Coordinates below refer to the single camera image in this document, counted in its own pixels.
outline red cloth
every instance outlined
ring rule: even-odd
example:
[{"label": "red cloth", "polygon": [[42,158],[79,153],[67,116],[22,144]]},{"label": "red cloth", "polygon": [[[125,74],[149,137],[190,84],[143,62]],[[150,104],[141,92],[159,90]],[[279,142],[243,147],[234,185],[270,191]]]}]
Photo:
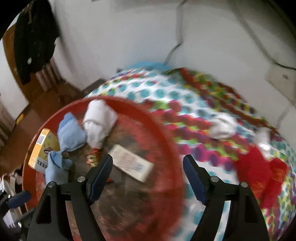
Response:
[{"label": "red cloth", "polygon": [[264,159],[260,150],[254,146],[235,162],[239,181],[247,182],[257,199],[261,199],[267,184],[272,177],[269,162]]},{"label": "red cloth", "polygon": [[287,165],[278,158],[273,159],[270,164],[272,177],[263,192],[260,208],[272,208],[278,195],[281,193],[281,185],[287,175]]}]

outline wooden door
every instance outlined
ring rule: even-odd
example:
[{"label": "wooden door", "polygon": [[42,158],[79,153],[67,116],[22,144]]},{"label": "wooden door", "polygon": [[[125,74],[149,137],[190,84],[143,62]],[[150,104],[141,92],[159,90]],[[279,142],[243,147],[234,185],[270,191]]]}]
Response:
[{"label": "wooden door", "polygon": [[6,59],[8,62],[8,65],[11,69],[11,72],[15,78],[15,81],[19,85],[20,89],[22,90],[24,96],[29,101],[29,103],[32,103],[34,100],[37,99],[37,97],[43,93],[43,89],[37,80],[36,76],[31,73],[31,81],[28,84],[23,85],[22,81],[20,80],[17,68],[15,65],[15,53],[13,48],[13,42],[14,42],[14,35],[15,35],[15,25],[11,26],[9,29],[6,30],[4,36],[3,36],[3,48],[6,55]]}]

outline hanging clothes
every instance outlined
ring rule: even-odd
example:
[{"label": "hanging clothes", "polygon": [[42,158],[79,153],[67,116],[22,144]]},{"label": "hanging clothes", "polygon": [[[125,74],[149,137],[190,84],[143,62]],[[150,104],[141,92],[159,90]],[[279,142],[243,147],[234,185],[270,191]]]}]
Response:
[{"label": "hanging clothes", "polygon": [[22,84],[40,71],[53,56],[59,30],[48,0],[33,0],[15,24],[15,64]]}]

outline colorful bedsheet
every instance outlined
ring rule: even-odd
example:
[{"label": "colorful bedsheet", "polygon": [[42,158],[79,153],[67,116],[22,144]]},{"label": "colorful bedsheet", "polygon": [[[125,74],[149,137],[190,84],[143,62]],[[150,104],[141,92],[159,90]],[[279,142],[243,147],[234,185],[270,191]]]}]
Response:
[{"label": "colorful bedsheet", "polygon": [[[109,95],[145,105],[170,131],[180,154],[192,154],[198,165],[224,182],[238,184],[234,161],[246,153],[252,143],[254,131],[267,126],[272,130],[271,146],[274,157],[288,165],[288,174],[282,192],[271,209],[262,209],[271,240],[277,240],[286,230],[296,209],[296,155],[276,129],[260,117],[256,110],[232,88],[215,81],[210,75],[187,69],[167,72],[149,68],[123,70],[88,96]],[[237,118],[234,137],[219,142],[208,137],[210,120],[218,112],[227,112]],[[186,197],[179,228],[171,240],[190,240],[204,211],[184,176]],[[225,202],[221,223],[215,240],[222,240],[226,228],[230,203]]]}]

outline yellow medicine box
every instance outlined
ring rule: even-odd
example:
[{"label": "yellow medicine box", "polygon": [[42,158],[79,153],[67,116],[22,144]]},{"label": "yellow medicine box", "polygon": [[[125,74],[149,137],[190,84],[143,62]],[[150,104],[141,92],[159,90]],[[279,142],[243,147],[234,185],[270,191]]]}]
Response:
[{"label": "yellow medicine box", "polygon": [[58,138],[49,129],[44,128],[32,151],[29,166],[36,171],[45,173],[48,152],[52,150],[59,151]]}]

